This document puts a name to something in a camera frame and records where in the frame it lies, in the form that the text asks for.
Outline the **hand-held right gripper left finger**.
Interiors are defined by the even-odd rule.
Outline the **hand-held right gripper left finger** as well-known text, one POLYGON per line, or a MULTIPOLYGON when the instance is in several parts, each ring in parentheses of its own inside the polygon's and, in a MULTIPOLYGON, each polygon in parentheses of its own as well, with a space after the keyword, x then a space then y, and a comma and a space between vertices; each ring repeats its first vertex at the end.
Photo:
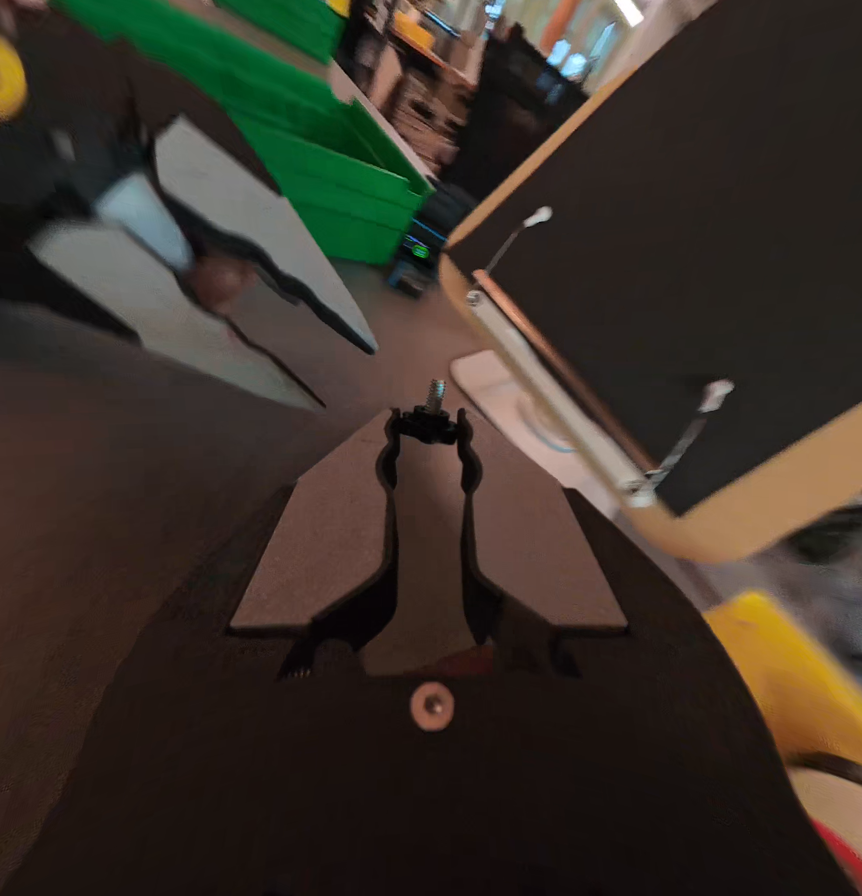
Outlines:
POLYGON ((397 606, 400 413, 376 415, 297 479, 232 633, 369 644, 397 606))

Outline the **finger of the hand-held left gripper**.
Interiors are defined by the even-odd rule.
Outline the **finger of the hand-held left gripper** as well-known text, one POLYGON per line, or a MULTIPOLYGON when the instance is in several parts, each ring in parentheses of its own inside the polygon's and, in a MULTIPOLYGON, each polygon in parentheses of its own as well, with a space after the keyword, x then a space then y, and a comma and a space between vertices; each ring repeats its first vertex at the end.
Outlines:
POLYGON ((287 407, 323 407, 274 356, 185 293, 178 275, 194 255, 146 174, 121 178, 96 199, 92 218, 58 219, 28 247, 131 328, 146 351, 287 407))
POLYGON ((362 310, 287 198, 184 117, 156 137, 153 160, 159 193, 194 244, 252 264, 280 297, 376 353, 362 310))

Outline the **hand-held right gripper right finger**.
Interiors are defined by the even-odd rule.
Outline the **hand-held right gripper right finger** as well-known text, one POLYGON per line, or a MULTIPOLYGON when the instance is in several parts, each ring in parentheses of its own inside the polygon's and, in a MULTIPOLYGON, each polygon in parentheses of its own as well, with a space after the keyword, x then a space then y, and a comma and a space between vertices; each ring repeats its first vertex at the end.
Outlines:
POLYGON ((459 409, 463 610, 477 644, 508 610, 552 635, 622 636, 628 621, 559 481, 459 409))

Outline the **black knob screw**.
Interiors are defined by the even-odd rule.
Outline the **black knob screw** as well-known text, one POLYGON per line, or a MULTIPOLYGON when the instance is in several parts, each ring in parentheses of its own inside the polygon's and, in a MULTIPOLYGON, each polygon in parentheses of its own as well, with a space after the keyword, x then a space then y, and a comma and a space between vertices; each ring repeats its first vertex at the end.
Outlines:
POLYGON ((407 412, 399 412, 392 423, 392 433, 412 438, 427 445, 454 445, 463 434, 459 420, 444 409, 447 385, 443 379, 432 379, 425 401, 407 412))

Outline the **yellow storage bin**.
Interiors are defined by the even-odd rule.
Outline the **yellow storage bin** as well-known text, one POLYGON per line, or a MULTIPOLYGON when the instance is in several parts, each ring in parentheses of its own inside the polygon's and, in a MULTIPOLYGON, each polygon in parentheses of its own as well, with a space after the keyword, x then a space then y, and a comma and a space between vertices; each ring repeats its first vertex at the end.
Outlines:
POLYGON ((749 590, 703 617, 786 765, 832 756, 862 767, 862 685, 789 613, 749 590))

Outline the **black device with green display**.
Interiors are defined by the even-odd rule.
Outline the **black device with green display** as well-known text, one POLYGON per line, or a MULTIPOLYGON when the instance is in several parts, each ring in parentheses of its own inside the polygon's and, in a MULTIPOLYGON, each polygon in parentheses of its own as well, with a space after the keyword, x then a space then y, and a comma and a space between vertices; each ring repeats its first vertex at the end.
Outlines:
POLYGON ((408 297, 422 297, 427 287, 437 282, 439 259, 446 241, 447 235, 438 224, 412 218, 392 256, 387 284, 408 297))

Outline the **silver clamp bar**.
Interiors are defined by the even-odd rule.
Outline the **silver clamp bar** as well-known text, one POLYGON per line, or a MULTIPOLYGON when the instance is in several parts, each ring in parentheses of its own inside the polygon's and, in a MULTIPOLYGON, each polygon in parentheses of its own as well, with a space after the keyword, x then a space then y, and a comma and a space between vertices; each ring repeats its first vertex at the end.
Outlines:
POLYGON ((654 461, 604 400, 547 347, 537 327, 492 274, 472 272, 465 303, 491 346, 604 485, 628 508, 655 507, 654 461))

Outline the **black cabinet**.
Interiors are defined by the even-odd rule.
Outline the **black cabinet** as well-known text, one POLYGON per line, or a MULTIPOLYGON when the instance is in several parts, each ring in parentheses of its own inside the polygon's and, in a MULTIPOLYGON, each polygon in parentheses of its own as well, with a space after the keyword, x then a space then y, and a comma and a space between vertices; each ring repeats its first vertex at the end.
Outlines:
POLYGON ((481 202, 588 99, 526 39, 522 25, 513 24, 506 36, 486 44, 456 154, 440 181, 481 202))

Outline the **black board with wooden edge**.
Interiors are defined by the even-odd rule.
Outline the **black board with wooden edge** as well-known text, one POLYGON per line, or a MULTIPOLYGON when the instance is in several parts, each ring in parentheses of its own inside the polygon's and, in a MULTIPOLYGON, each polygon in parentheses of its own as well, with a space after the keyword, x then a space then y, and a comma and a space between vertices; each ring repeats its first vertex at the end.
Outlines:
POLYGON ((862 492, 862 2, 716 2, 589 99, 453 232, 470 320, 541 206, 492 276, 654 468, 735 384, 658 504, 623 505, 641 534, 735 561, 862 492))

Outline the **white roll with black cap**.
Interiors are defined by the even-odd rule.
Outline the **white roll with black cap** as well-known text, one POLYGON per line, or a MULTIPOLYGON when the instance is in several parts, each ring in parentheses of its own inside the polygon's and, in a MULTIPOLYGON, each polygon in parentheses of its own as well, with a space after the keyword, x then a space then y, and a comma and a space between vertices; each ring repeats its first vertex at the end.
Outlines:
POLYGON ((826 824, 862 853, 862 785, 807 768, 793 768, 788 776, 809 818, 826 824))

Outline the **red tape roll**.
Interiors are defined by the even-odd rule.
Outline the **red tape roll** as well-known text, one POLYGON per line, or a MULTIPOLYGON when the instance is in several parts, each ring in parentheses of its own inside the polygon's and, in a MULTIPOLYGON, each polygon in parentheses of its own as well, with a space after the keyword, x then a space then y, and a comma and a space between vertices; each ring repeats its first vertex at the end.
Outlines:
POLYGON ((815 818, 811 818, 810 822, 847 879, 862 895, 862 853, 826 824, 815 818))

